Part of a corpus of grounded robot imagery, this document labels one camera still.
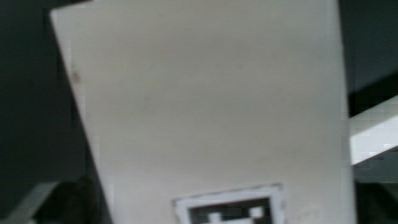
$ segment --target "white panel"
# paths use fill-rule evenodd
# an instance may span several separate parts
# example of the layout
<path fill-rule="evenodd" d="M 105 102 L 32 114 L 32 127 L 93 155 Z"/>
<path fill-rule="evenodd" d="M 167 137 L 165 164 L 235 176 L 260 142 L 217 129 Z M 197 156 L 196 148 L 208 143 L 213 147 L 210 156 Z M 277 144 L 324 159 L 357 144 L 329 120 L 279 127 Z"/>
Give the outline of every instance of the white panel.
<path fill-rule="evenodd" d="M 352 164 L 398 146 L 398 97 L 350 119 Z"/>
<path fill-rule="evenodd" d="M 52 16 L 116 224 L 174 224 L 178 198 L 272 184 L 290 224 L 352 224 L 336 1 L 96 1 Z"/>

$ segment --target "dark background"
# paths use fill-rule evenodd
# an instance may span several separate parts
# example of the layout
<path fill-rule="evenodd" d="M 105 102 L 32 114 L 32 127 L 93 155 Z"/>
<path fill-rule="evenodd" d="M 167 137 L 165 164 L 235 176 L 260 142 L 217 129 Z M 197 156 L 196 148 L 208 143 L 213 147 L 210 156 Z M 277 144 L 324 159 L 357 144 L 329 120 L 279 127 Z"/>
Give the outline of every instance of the dark background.
<path fill-rule="evenodd" d="M 48 18 L 50 9 L 77 2 L 0 1 L 0 219 L 39 182 L 96 177 Z M 340 4 L 354 116 L 398 94 L 398 1 Z M 396 181 L 395 164 L 363 168 L 379 179 L 389 170 Z"/>

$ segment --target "black square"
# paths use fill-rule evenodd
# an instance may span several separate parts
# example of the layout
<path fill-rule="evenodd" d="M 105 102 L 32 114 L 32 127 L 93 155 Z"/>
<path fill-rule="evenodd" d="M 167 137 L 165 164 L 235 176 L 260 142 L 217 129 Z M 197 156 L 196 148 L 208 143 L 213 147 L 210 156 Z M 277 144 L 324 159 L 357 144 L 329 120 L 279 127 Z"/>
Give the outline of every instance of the black square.
<path fill-rule="evenodd" d="M 252 214 L 251 211 L 254 210 L 261 212 L 261 215 L 258 214 L 256 216 Z M 212 223 L 210 214 L 219 216 L 221 223 L 238 223 L 242 220 L 242 223 L 247 224 L 272 224 L 270 198 L 258 198 L 252 200 L 190 208 L 190 223 Z"/>

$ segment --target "white strip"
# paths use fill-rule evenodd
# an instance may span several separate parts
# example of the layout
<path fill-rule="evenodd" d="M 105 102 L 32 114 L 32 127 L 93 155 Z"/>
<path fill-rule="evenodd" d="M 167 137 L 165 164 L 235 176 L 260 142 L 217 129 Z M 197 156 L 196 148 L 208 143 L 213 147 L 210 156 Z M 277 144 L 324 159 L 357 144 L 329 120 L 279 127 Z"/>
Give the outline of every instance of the white strip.
<path fill-rule="evenodd" d="M 50 196 L 57 184 L 59 182 L 43 183 L 36 185 L 34 190 L 30 191 L 18 208 L 11 213 L 9 218 L 2 221 L 2 224 L 27 224 L 30 222 L 30 218 Z"/>
<path fill-rule="evenodd" d="M 398 96 L 350 119 L 352 164 L 398 146 Z"/>

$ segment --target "white square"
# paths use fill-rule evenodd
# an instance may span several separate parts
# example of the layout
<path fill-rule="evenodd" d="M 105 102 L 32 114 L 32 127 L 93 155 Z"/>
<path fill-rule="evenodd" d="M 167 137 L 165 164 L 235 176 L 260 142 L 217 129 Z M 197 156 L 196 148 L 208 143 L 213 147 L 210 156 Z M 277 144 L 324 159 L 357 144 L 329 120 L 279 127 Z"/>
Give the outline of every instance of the white square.
<path fill-rule="evenodd" d="M 205 194 L 174 201 L 181 224 L 283 224 L 281 185 Z"/>

